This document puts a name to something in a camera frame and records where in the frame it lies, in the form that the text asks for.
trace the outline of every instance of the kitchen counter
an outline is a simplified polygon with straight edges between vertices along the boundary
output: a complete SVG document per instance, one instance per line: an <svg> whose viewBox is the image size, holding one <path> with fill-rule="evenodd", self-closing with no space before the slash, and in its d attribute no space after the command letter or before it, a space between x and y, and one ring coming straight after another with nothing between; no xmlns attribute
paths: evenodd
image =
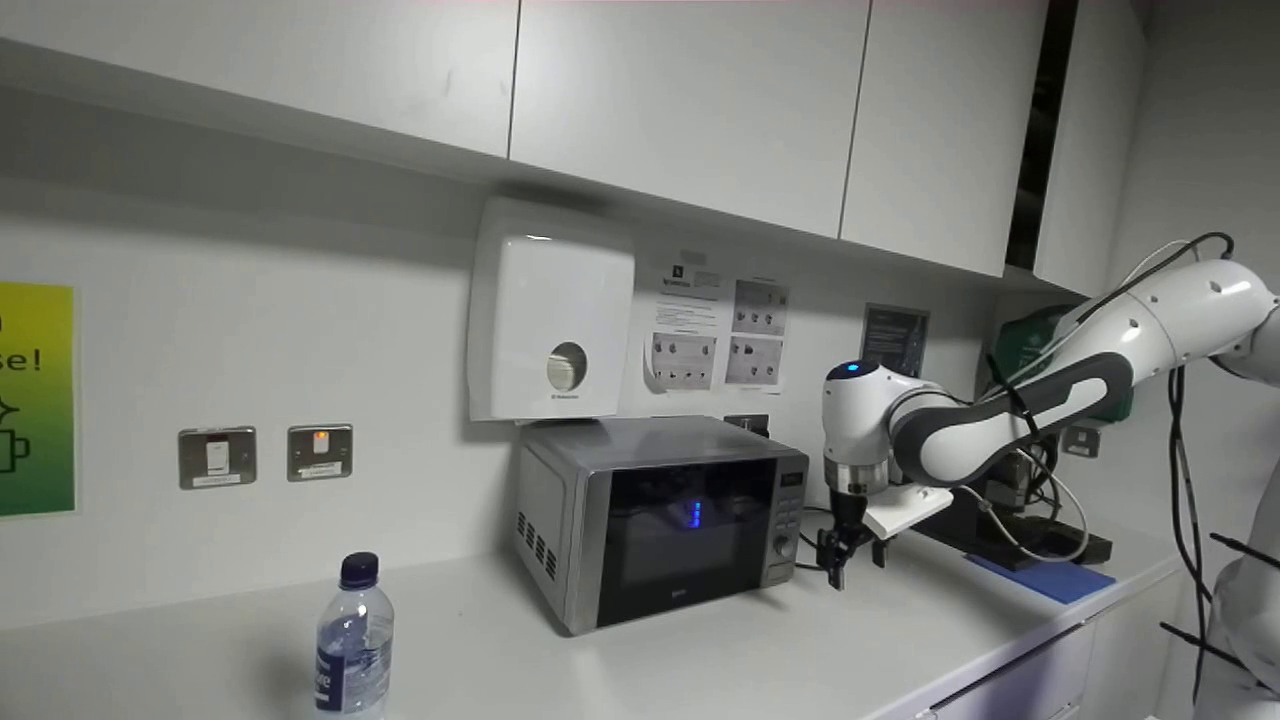
<svg viewBox="0 0 1280 720"><path fill-rule="evenodd" d="M591 638L556 638L505 558L392 567L388 720L854 720L911 718L945 688L1085 624L1174 566L1116 542L1110 587L1077 606L1025 591L902 537L848 587L801 572ZM0 631L4 720L304 720L311 631L332 585Z"/></svg>

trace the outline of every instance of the light switch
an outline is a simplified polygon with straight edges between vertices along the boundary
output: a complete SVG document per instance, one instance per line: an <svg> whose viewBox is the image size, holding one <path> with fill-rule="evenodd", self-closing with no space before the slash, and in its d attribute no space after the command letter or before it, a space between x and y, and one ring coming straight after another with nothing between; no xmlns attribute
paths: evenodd
<svg viewBox="0 0 1280 720"><path fill-rule="evenodd" d="M179 487L234 487L257 480L252 428L184 428L176 437Z"/></svg>
<svg viewBox="0 0 1280 720"><path fill-rule="evenodd" d="M352 423L287 428L287 480L338 480L352 477Z"/></svg>

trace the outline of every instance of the bottle label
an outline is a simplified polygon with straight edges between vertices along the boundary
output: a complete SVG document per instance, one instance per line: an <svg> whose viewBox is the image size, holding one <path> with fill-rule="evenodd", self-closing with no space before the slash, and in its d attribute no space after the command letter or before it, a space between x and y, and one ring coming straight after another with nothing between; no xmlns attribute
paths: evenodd
<svg viewBox="0 0 1280 720"><path fill-rule="evenodd" d="M388 692L392 641L367 638L363 618L334 621L320 631L315 647L315 708L348 713L367 708Z"/></svg>

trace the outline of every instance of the cabinet door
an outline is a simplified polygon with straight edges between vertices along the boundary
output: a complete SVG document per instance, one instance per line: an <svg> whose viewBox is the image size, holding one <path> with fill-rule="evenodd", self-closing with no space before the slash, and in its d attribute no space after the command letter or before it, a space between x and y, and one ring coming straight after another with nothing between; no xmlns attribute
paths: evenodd
<svg viewBox="0 0 1280 720"><path fill-rule="evenodd" d="M1003 272L1044 0L874 0L845 240Z"/></svg>
<svg viewBox="0 0 1280 720"><path fill-rule="evenodd" d="M0 0L0 39L506 151L514 0Z"/></svg>
<svg viewBox="0 0 1280 720"><path fill-rule="evenodd" d="M1108 286L1141 87L1133 5L1079 0L1030 268L1049 286L1085 297Z"/></svg>
<svg viewBox="0 0 1280 720"><path fill-rule="evenodd" d="M837 237L867 0L525 0L511 161Z"/></svg>
<svg viewBox="0 0 1280 720"><path fill-rule="evenodd" d="M1077 630L1003 670L980 683L931 704L931 720L1072 720L1085 704L1091 630Z"/></svg>

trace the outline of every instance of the water bottle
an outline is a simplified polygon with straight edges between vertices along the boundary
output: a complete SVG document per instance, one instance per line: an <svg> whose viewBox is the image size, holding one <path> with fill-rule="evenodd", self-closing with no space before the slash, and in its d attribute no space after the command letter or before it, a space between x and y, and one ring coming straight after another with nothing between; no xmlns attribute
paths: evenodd
<svg viewBox="0 0 1280 720"><path fill-rule="evenodd" d="M392 681L397 610L374 587L374 558L352 552L315 631L315 718L380 720Z"/></svg>

